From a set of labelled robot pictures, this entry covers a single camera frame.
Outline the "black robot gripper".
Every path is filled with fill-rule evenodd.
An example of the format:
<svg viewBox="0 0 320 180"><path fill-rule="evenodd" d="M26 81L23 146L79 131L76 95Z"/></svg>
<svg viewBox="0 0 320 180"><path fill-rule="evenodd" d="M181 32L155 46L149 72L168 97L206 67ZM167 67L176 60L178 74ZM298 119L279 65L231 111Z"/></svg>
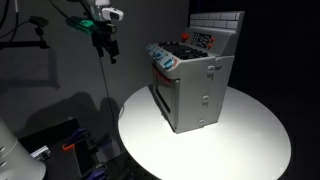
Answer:
<svg viewBox="0 0 320 180"><path fill-rule="evenodd" d="M91 34L93 46L96 47L98 56L104 57L102 47L108 48L111 63L116 63L116 56L119 54L118 42L111 36L117 32L117 28L108 22L95 22L95 28Z"/></svg>

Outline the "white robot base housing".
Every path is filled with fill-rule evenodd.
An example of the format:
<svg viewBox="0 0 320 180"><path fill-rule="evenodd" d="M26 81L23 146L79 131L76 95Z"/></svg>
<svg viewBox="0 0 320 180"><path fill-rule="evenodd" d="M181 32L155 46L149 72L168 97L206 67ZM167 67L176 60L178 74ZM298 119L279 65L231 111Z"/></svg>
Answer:
<svg viewBox="0 0 320 180"><path fill-rule="evenodd" d="M34 159L0 119L0 180L43 180L46 166Z"/></svg>

